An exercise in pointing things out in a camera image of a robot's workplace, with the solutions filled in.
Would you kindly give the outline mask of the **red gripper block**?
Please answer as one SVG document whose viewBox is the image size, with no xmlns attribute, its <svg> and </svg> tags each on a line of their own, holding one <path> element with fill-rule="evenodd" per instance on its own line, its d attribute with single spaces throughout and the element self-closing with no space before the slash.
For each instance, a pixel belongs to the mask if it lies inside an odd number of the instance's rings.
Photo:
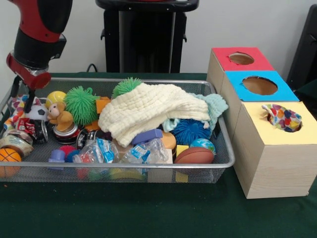
<svg viewBox="0 0 317 238">
<path fill-rule="evenodd" d="M 14 58 L 13 51 L 8 54 L 6 63 L 8 67 L 18 75 L 14 78 L 10 97 L 15 98 L 17 96 L 21 80 L 29 87 L 29 96 L 24 106 L 24 113 L 29 113 L 35 98 L 34 89 L 43 89 L 46 87 L 51 80 L 51 75 L 46 69 L 33 70 L 23 66 Z"/>
</svg>

